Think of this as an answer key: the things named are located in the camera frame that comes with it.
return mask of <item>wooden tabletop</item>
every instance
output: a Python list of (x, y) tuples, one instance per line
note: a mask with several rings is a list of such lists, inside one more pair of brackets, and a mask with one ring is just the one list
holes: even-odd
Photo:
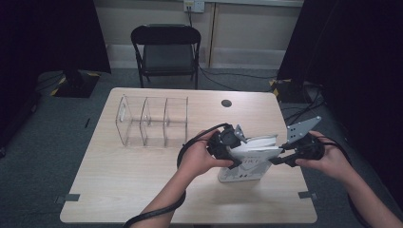
[[(70, 189), (77, 201), (66, 201), (61, 221), (67, 223), (124, 223), (160, 192), (176, 171), (180, 148), (124, 146), (115, 118), (123, 95), (188, 98), (190, 138), (214, 125), (239, 124), (247, 138), (278, 134), (286, 141), (286, 126), (271, 93), (114, 88), (95, 128)], [(230, 107), (221, 105), (231, 101)], [(184, 204), (172, 223), (245, 224), (313, 223), (317, 214), (311, 199), (300, 199), (307, 186), (299, 167), (272, 165), (261, 180), (220, 183), (219, 168), (197, 177), (187, 189)]]

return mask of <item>gray floor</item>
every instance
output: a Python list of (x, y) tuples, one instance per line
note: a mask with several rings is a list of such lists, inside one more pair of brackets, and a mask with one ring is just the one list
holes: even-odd
[[(209, 77), (207, 79), (200, 73), (200, 89), (269, 92), (269, 81), (276, 77), (277, 73), (275, 70), (248, 69), (208, 71), (248, 74), (264, 79), (206, 73)], [(63, 204), (56, 203), (55, 200), (69, 192), (110, 89), (117, 86), (139, 87), (138, 76), (135, 69), (113, 69), (112, 74), (101, 76), (90, 98), (78, 99), (49, 96), (55, 87), (52, 83), (59, 79), (56, 76), (58, 73), (48, 72), (41, 75), (40, 81), (51, 79), (38, 85), (38, 89), (44, 89), (41, 90), (43, 97), (37, 110), (8, 145), (7, 156), (0, 160), (0, 227), (121, 227), (121, 224), (64, 224), (59, 219)], [(183, 77), (153, 78), (152, 84), (145, 83), (145, 86), (192, 89), (193, 83), (189, 78)], [(315, 95), (316, 91), (313, 89), (311, 93)], [(284, 118), (306, 106), (307, 104), (280, 104)], [(403, 219), (371, 166), (345, 143), (340, 130), (341, 124), (325, 105), (305, 113), (299, 120), (307, 120), (317, 115), (323, 119), (316, 130), (334, 138), (345, 147), (358, 173)], [(318, 219), (314, 224), (214, 227), (362, 227), (352, 213), (346, 193), (338, 182), (315, 170), (303, 169), (303, 174), (309, 190), (318, 195), (318, 199), (314, 201)]]

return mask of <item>person's left hand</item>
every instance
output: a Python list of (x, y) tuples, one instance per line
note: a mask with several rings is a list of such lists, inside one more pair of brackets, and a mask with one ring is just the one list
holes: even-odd
[(187, 149), (178, 171), (184, 171), (193, 178), (196, 178), (212, 167), (229, 167), (234, 163), (229, 160), (216, 160), (208, 153), (206, 149), (207, 142), (215, 132), (211, 131), (201, 136), (197, 142)]

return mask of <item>acrylic divider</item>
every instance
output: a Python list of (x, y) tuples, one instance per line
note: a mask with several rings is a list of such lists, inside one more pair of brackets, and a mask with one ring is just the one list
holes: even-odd
[(116, 126), (125, 146), (182, 147), (188, 98), (123, 96)]

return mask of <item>white wall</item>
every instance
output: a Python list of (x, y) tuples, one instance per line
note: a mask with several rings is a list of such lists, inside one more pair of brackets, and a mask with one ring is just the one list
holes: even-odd
[[(130, 33), (137, 26), (189, 24), (182, 1), (94, 2), (109, 59), (116, 63), (126, 61), (112, 67), (135, 67)], [(192, 14), (193, 27), (201, 33), (201, 63), (211, 67), (278, 68), (299, 10), (298, 7), (205, 3), (205, 13)]]

